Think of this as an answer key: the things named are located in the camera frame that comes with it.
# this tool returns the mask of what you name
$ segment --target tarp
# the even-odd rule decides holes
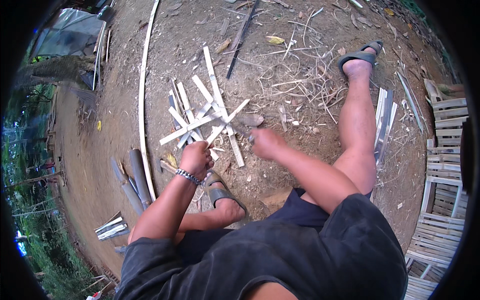
[[[96,14],[65,8],[40,33],[32,57],[92,55],[103,21]]]

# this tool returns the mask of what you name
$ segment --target hand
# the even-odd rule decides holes
[[[206,149],[206,141],[194,142],[183,150],[180,168],[194,175],[198,180],[204,180],[207,170],[213,167],[210,149]]]
[[[275,160],[278,152],[288,147],[287,142],[271,129],[252,129],[250,135],[254,138],[253,153],[264,159]]]

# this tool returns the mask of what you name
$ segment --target dirt ground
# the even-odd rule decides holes
[[[331,5],[330,1],[285,0],[291,4],[291,9],[294,10],[291,12],[277,3],[261,2],[259,8],[263,11],[260,12],[264,13],[254,18],[239,54],[241,60],[250,64],[238,61],[231,79],[227,80],[225,76],[233,54],[216,54],[215,48],[227,37],[233,40],[237,34],[241,18],[244,16],[224,8],[235,10],[240,1],[229,4],[220,0],[183,0],[182,6],[177,10],[178,15],[167,16],[166,8],[176,2],[180,0],[161,1],[148,52],[145,131],[156,195],[162,192],[172,176],[162,175],[155,170],[155,158],[165,157],[167,153],[172,153],[178,161],[181,157],[176,142],[163,146],[159,142],[173,129],[172,118],[168,113],[168,92],[172,88],[170,78],[175,77],[178,82],[183,82],[192,107],[198,111],[205,104],[205,99],[194,85],[192,76],[197,74],[211,91],[204,57],[191,61],[203,46],[209,46],[213,61],[222,58],[223,64],[215,67],[215,73],[220,88],[224,90],[223,98],[229,112],[232,112],[241,101],[250,98],[251,102],[243,112],[262,114],[265,121],[261,127],[273,128],[281,133],[289,145],[333,164],[341,155],[338,128],[333,119],[338,121],[343,100],[329,108],[332,114],[330,116],[327,111],[318,107],[322,100],[309,94],[307,89],[315,88],[313,84],[305,84],[307,86],[305,89],[298,86],[288,91],[290,94],[285,91],[295,87],[295,84],[284,84],[275,88],[272,86],[309,78],[308,76],[316,74],[318,70],[316,66],[325,63],[328,66],[327,73],[332,76],[332,79],[324,84],[325,91],[331,91],[330,88],[347,87],[347,82],[336,66],[338,50],[344,48],[346,52],[355,51],[368,41],[381,39],[384,42],[384,53],[377,58],[378,65],[373,71],[372,101],[376,105],[378,87],[382,87],[394,91],[393,99],[399,106],[390,133],[391,140],[388,143],[384,165],[378,170],[378,181],[373,190],[372,201],[385,215],[402,249],[406,251],[423,193],[425,141],[432,134],[432,116],[425,101],[423,80],[419,80],[407,69],[413,68],[420,73],[420,66],[424,66],[432,79],[450,83],[451,80],[442,67],[438,53],[424,44],[406,23],[388,16],[388,22],[398,31],[395,40],[386,21],[367,6],[358,9],[350,5],[351,11],[346,12]],[[339,5],[345,7],[347,3],[340,0]],[[59,91],[57,101],[56,151],[64,159],[65,177],[68,182],[68,190],[65,190],[63,195],[65,207],[74,229],[84,244],[86,255],[98,265],[108,266],[118,277],[123,256],[114,252],[114,246],[126,245],[127,236],[100,242],[93,229],[105,223],[119,210],[128,222],[129,228],[135,225],[138,218],[114,177],[109,158],[113,156],[121,161],[127,173],[132,174],[128,151],[139,148],[140,145],[138,88],[146,34],[146,27],[141,30],[139,27],[148,22],[152,6],[153,1],[145,0],[117,2],[115,6],[117,12],[111,24],[109,60],[102,71],[103,85],[98,92],[96,111],[89,120],[83,120],[84,116],[79,116],[81,109],[78,99],[64,89]],[[307,28],[304,44],[305,27],[288,21],[305,24],[312,12],[308,10],[310,6],[313,11],[321,7],[324,9],[309,20],[308,26],[314,31]],[[238,9],[238,12],[247,14],[249,11],[244,7]],[[299,12],[306,16],[299,18]],[[367,18],[373,23],[372,26],[358,22],[359,28],[355,28],[350,19],[351,14]],[[195,24],[196,21],[202,21],[206,17],[207,23]],[[228,27],[225,36],[220,36],[224,19],[229,19],[231,26]],[[285,49],[284,46],[268,43],[265,36],[279,36],[288,43],[294,28],[293,39],[297,43],[292,48],[318,48],[291,51],[293,55],[288,55],[283,61],[283,53],[263,55]],[[400,62],[394,49],[400,54],[402,63],[406,65],[405,74],[419,101],[430,133],[425,130],[421,134],[415,119],[411,117],[400,121],[405,112],[401,102],[406,96],[398,77],[394,74]],[[323,59],[314,58],[328,51],[330,53]],[[271,96],[277,92],[285,93]],[[346,89],[339,93],[338,98],[345,95]],[[277,108],[279,103],[285,106],[287,119],[298,120],[299,126],[293,126],[289,122],[287,132],[282,130]],[[98,121],[102,124],[101,131],[96,129]],[[202,127],[204,136],[208,136],[210,131],[211,124]],[[216,146],[225,152],[217,152],[220,159],[214,169],[222,174],[232,192],[247,205],[250,221],[261,220],[265,218],[265,214],[257,201],[257,196],[265,191],[297,184],[286,169],[276,163],[256,158],[246,140],[242,140],[240,135],[237,135],[237,139],[245,157],[245,166],[238,168],[232,157],[228,138],[224,135],[223,144],[220,139],[215,141]],[[228,163],[231,163],[230,168],[224,173]],[[252,177],[252,181],[247,181],[248,176]],[[203,211],[211,208],[206,197],[201,201]],[[191,204],[189,212],[197,212],[195,203]]]

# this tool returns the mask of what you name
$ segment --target chain bracelet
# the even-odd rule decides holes
[[[190,174],[189,172],[187,172],[183,169],[177,169],[175,171],[175,174],[181,175],[181,176],[185,177],[186,179],[191,180],[196,185],[200,185],[200,183],[201,183],[201,181],[198,180],[198,178],[196,178],[194,175]]]

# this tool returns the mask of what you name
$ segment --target dark green sandal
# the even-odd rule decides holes
[[[215,182],[221,182],[223,186],[213,187],[212,184]],[[207,194],[214,208],[215,208],[215,202],[218,199],[229,198],[235,201],[236,203],[238,203],[238,205],[240,205],[240,207],[245,211],[245,215],[247,215],[248,213],[247,207],[245,207],[245,205],[242,202],[240,202],[237,198],[235,198],[235,196],[232,195],[232,193],[228,189],[223,179],[212,169],[207,171],[207,176],[203,183],[203,187],[204,187],[204,192]]]
[[[340,69],[340,72],[342,72],[342,74],[345,75],[345,73],[343,72],[343,65],[349,60],[364,60],[371,63],[373,66],[373,64],[375,63],[375,59],[380,54],[380,51],[382,50],[383,46],[384,46],[383,42],[377,39],[375,41],[372,41],[363,45],[362,48],[360,48],[357,52],[350,52],[340,56],[340,58],[338,59],[338,68]],[[364,51],[368,47],[374,49],[376,54]]]

